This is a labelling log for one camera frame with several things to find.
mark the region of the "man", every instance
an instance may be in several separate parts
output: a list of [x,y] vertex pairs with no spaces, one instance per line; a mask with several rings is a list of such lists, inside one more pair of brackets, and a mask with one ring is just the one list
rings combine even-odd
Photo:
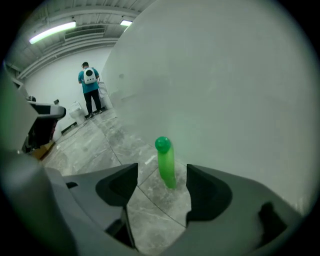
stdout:
[[[93,83],[87,83],[87,84],[84,81],[85,71],[87,68],[89,68],[88,62],[84,62],[82,64],[82,68],[83,68],[83,70],[80,71],[80,73],[78,75],[78,82],[79,82],[79,84],[82,84],[82,90],[83,90],[83,95],[84,95],[84,99],[85,99],[85,103],[86,103],[86,109],[88,110],[88,113],[89,113],[88,118],[92,118],[94,116],[94,114],[92,112],[91,97],[94,100],[96,110],[99,111],[99,114],[102,113],[101,103],[100,103],[100,99],[99,99],[99,91],[98,91],[99,86],[98,86],[97,81],[94,81]],[[98,71],[95,70],[93,67],[92,67],[92,70],[94,71],[95,78],[98,79],[99,78]]]

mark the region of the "light green tube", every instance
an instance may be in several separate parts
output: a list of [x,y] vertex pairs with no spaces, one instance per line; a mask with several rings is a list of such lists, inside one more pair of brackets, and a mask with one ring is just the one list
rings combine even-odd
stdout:
[[158,150],[158,166],[160,176],[169,189],[177,186],[175,177],[174,149],[167,137],[159,137],[155,140],[155,148]]

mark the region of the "toilet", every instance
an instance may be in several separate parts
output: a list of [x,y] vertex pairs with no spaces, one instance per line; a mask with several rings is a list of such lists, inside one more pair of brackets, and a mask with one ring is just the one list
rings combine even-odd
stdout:
[[81,125],[86,120],[85,114],[84,114],[79,102],[75,101],[71,105],[71,107],[69,108],[69,114],[70,114],[70,117],[75,119],[75,121],[78,125]]

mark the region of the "green ball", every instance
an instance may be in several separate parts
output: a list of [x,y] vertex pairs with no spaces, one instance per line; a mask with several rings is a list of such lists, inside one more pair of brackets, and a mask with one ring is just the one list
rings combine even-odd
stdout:
[[169,151],[169,149],[171,148],[171,142],[170,139],[168,139],[167,137],[159,137],[155,140],[155,148],[161,152],[161,153],[167,153]]

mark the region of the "teal shirt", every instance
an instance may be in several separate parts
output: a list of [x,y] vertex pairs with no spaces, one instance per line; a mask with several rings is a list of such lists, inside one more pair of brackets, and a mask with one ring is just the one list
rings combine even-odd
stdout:
[[[97,70],[95,70],[93,67],[92,67],[93,71],[94,71],[94,74],[95,76],[99,76],[99,73]],[[84,71],[80,71],[79,75],[78,75],[78,81],[79,82],[82,82],[82,90],[83,90],[83,93],[86,94],[86,93],[89,93],[93,90],[96,90],[96,89],[99,89],[99,86],[98,86],[98,82],[95,81],[93,83],[90,83],[90,84],[85,84],[85,81],[84,81]]]

